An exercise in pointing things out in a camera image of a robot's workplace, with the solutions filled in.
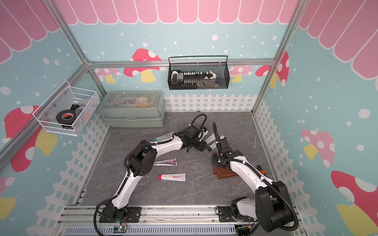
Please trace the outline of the dark cap toothpaste tube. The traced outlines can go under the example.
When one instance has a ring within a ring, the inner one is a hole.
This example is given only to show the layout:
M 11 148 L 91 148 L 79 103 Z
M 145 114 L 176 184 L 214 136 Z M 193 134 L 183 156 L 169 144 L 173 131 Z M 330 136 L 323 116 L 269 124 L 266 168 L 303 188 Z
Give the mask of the dark cap toothpaste tube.
M 213 151 L 213 150 L 216 150 L 217 148 L 217 144 L 216 144 L 216 138 L 215 138 L 215 135 L 212 134 L 211 136 L 209 136 L 206 140 L 205 140 L 206 144 L 207 144 L 207 150 L 208 151 Z

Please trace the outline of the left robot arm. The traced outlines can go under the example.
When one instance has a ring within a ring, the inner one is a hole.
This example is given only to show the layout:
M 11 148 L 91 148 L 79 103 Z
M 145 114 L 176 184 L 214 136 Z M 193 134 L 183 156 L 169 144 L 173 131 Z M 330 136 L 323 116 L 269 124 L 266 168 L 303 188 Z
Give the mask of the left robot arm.
M 96 206 L 94 222 L 97 222 L 98 215 L 105 220 L 122 222 L 133 191 L 139 181 L 151 172 L 157 157 L 182 149 L 194 148 L 204 151 L 205 141 L 203 138 L 208 132 L 204 127 L 206 120 L 206 114 L 199 114 L 187 128 L 173 132 L 165 140 L 154 142 L 142 140 L 124 159 L 124 167 L 127 172 L 117 192 Z

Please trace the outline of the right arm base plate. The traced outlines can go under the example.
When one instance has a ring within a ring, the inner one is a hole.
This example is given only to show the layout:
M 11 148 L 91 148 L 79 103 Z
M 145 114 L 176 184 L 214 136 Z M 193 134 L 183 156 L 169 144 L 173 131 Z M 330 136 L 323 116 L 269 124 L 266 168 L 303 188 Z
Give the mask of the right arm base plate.
M 238 213 L 235 206 L 216 206 L 215 213 L 219 222 L 250 222 L 251 218 Z

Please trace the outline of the brown microfiber cloth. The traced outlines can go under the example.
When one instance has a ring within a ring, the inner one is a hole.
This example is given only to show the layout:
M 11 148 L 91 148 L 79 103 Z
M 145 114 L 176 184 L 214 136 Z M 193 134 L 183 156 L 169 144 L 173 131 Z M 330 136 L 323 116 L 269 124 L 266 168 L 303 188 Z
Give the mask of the brown microfiber cloth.
M 233 172 L 231 169 L 224 167 L 213 167 L 213 174 L 216 175 L 218 179 L 225 179 L 238 176 L 238 174 Z

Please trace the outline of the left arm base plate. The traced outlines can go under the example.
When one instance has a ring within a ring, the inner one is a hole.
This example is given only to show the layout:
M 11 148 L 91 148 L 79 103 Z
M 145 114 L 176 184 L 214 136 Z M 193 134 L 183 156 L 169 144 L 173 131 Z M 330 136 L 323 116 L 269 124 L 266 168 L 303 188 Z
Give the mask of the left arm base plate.
M 100 215 L 100 223 L 138 223 L 141 216 L 141 207 L 124 207 L 116 209 L 106 206 Z

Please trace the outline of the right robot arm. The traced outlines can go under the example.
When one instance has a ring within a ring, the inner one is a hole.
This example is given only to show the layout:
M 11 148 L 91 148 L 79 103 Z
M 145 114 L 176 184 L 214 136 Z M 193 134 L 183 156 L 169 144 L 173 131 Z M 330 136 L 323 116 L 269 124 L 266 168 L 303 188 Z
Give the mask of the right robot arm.
M 286 185 L 273 181 L 254 167 L 238 150 L 232 150 L 227 138 L 221 138 L 217 125 L 212 123 L 217 152 L 213 155 L 216 165 L 236 173 L 254 192 L 255 199 L 241 197 L 233 200 L 230 211 L 235 220 L 252 218 L 266 232 L 276 229 L 295 231 L 299 219 L 291 203 Z

